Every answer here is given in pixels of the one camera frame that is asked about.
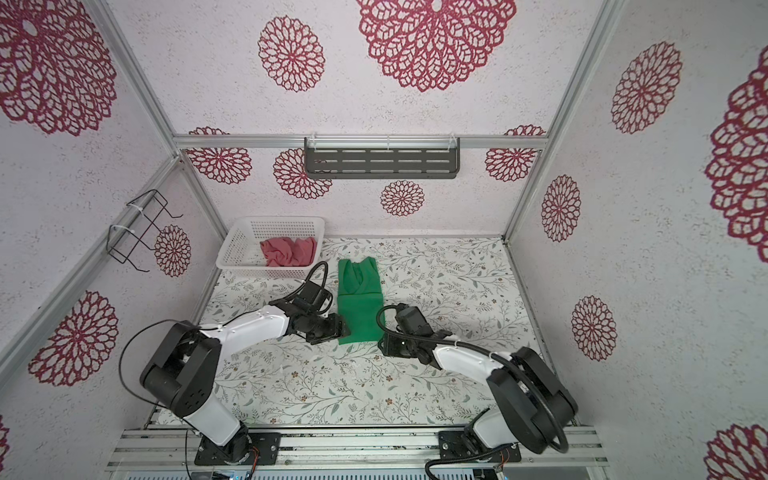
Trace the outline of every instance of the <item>wall-mounted shelf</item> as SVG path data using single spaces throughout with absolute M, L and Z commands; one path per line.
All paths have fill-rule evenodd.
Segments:
M 461 144 L 449 139 L 440 149 L 314 147 L 304 139 L 304 168 L 315 179 L 456 178 Z

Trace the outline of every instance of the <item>wire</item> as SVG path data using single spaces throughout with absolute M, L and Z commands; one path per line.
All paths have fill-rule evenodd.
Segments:
M 483 458 L 490 457 L 491 455 L 495 455 L 499 453 L 502 450 L 506 450 L 512 446 L 514 446 L 514 443 L 502 443 L 498 447 L 495 447 L 493 449 L 488 450 L 487 452 L 478 453 L 477 455 L 470 455 L 469 457 L 458 457 L 458 458 L 439 458 L 437 460 L 430 460 L 429 462 L 424 465 L 424 471 L 426 472 L 427 476 L 431 480 L 441 480 L 438 478 L 432 471 L 430 471 L 431 467 L 434 467 L 435 465 L 450 465 L 452 463 L 464 463 L 464 462 L 473 462 L 475 460 L 482 460 Z
M 324 308 L 324 309 L 320 310 L 320 311 L 317 313 L 318 315 L 323 315 L 325 312 L 327 312 L 328 310 L 330 310 L 330 309 L 331 309 L 331 305 L 333 305 L 333 292 L 331 292 L 331 291 L 329 290 L 329 291 L 328 291 L 328 295 L 329 295 L 329 297 L 328 297 L 328 305 L 326 306 L 326 308 Z
M 190 436 L 190 431 L 185 430 L 184 431 L 184 467 L 187 469 L 187 477 L 189 477 L 190 480 L 192 480 L 192 474 L 190 474 L 190 466 L 189 462 L 187 460 L 187 439 Z
M 133 342 L 134 339 L 136 339 L 137 336 L 139 336 L 143 332 L 149 330 L 153 326 L 158 326 L 158 325 L 160 325 L 162 323 L 166 323 L 166 322 L 181 323 L 178 320 L 174 320 L 174 319 L 161 320 L 159 322 L 155 322 L 155 323 L 152 323 L 151 325 L 145 326 L 143 329 L 141 329 L 138 332 L 136 332 L 130 339 L 128 339 L 128 341 L 125 343 L 125 346 L 123 347 L 123 351 L 120 352 L 120 359 L 118 359 L 118 378 L 120 379 L 120 384 L 123 386 L 123 388 L 125 389 L 126 392 L 130 393 L 131 395 L 133 395 L 134 397 L 136 397 L 137 399 L 141 400 L 144 403 L 148 403 L 148 404 L 152 405 L 153 407 L 160 406 L 161 408 L 166 409 L 166 410 L 170 410 L 173 413 L 173 410 L 171 410 L 169 406 L 161 405 L 160 404 L 160 400 L 157 400 L 156 402 L 153 402 L 151 400 L 147 400 L 143 396 L 140 396 L 136 392 L 134 392 L 133 390 L 129 389 L 128 385 L 125 384 L 125 379 L 123 378 L 123 357 L 125 356 L 125 351 L 128 350 L 128 346 L 131 344 L 131 342 Z M 198 430 L 198 431 L 200 430 L 197 427 L 195 427 L 194 425 L 192 425 L 191 423 L 189 423 L 183 417 L 178 417 L 178 418 L 179 418 L 179 420 L 181 420 L 182 422 L 186 423 L 187 425 L 189 425 L 193 429 Z
M 248 477 L 245 480 L 250 480 L 251 478 L 253 478 L 253 473 L 256 471 L 256 462 L 259 461 L 259 454 L 260 454 L 260 452 L 259 452 L 259 449 L 255 445 L 253 446 L 253 454 L 254 454 L 253 466 L 250 468 L 250 474 L 248 475 Z
M 382 318 L 382 314 L 386 310 L 396 310 L 396 309 L 397 309 L 397 305 L 383 306 L 379 310 L 379 312 L 376 313 L 376 325 L 378 325 L 380 329 L 384 330 L 385 333 L 388 333 L 389 335 L 394 336 L 395 338 L 417 340 L 419 342 L 425 341 L 424 337 L 417 336 L 417 335 L 410 335 L 408 333 L 396 332 L 395 330 L 390 330 L 386 327 L 386 324 L 384 323 L 384 319 Z M 560 425 L 557 418 L 554 416 L 552 409 L 549 408 L 549 404 L 547 403 L 547 400 L 544 398 L 544 395 L 541 394 L 541 391 L 538 389 L 538 387 L 531 381 L 531 379 L 528 378 L 527 375 L 525 375 L 525 373 L 522 370 L 518 368 L 518 366 L 516 366 L 514 363 L 510 362 L 508 359 L 504 358 L 503 356 L 500 356 L 496 353 L 492 353 L 491 351 L 484 349 L 480 346 L 472 345 L 471 343 L 455 342 L 452 340 L 442 340 L 442 339 L 428 339 L 427 341 L 431 343 L 437 343 L 439 345 L 461 346 L 463 348 L 470 349 L 474 352 L 487 356 L 490 359 L 496 360 L 497 362 L 501 363 L 503 366 L 507 367 L 509 372 L 512 374 L 512 377 L 518 381 L 523 382 L 523 384 L 528 388 L 528 391 L 531 392 L 534 398 L 536 398 L 536 401 L 544 410 L 545 415 L 549 419 L 549 422 L 552 424 L 555 434 L 558 437 L 558 443 L 555 443 L 553 439 L 549 441 L 548 443 L 549 446 L 551 446 L 555 451 L 560 453 L 566 453 L 568 451 L 568 439 L 565 438 L 565 431 L 563 430 L 563 427 Z
M 230 318 L 230 319 L 229 319 L 229 320 L 227 320 L 226 322 L 222 323 L 221 325 L 217 325 L 217 326 L 215 326 L 215 327 L 213 327 L 213 328 L 209 328 L 209 329 L 201 329 L 201 328 L 199 328 L 199 327 L 198 327 L 197 329 L 198 329 L 198 330 L 200 330 L 201 332 L 210 332 L 211 330 L 218 330 L 218 329 L 222 329 L 222 328 L 224 328 L 225 326 L 229 325 L 230 323 L 234 322 L 235 320 L 239 319 L 239 318 L 240 318 L 240 317 L 242 317 L 243 315 L 247 315 L 248 313 L 253 313 L 253 312 L 256 312 L 257 310 L 260 310 L 260 309 L 255 309 L 255 310 L 249 310 L 249 311 L 247 311 L 247 312 L 242 312 L 240 315 L 236 315 L 236 316 L 234 316 L 233 318 Z

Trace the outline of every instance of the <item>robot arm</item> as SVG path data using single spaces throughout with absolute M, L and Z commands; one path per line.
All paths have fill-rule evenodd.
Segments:
M 298 334 L 310 343 L 349 335 L 341 316 L 321 316 L 331 293 L 309 280 L 295 292 L 263 308 L 244 313 L 223 325 L 176 323 L 141 373 L 140 383 L 173 414 L 200 430 L 201 445 L 215 458 L 237 464 L 249 456 L 248 428 L 213 395 L 214 378 L 232 354 L 268 339 Z
M 396 310 L 399 332 L 384 326 L 384 310 Z M 461 342 L 451 332 L 435 332 L 417 307 L 399 304 L 379 311 L 385 356 L 417 358 L 422 364 L 461 373 L 486 384 L 498 406 L 478 415 L 465 429 L 463 443 L 475 454 L 520 442 L 535 453 L 547 446 L 568 450 L 563 426 L 578 406 L 541 358 L 528 347 L 516 353 L 492 353 Z

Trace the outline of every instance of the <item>pink cloth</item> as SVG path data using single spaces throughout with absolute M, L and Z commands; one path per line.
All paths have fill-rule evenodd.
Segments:
M 288 237 L 270 238 L 261 242 L 261 251 L 267 266 L 307 266 L 315 258 L 317 241 L 299 238 L 294 242 Z

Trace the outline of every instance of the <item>green cloth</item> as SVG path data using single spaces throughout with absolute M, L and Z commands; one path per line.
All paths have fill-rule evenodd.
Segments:
M 368 257 L 360 263 L 339 260 L 339 315 L 352 333 L 339 344 L 378 342 L 382 330 L 376 325 L 376 313 L 384 306 L 382 284 L 376 260 Z

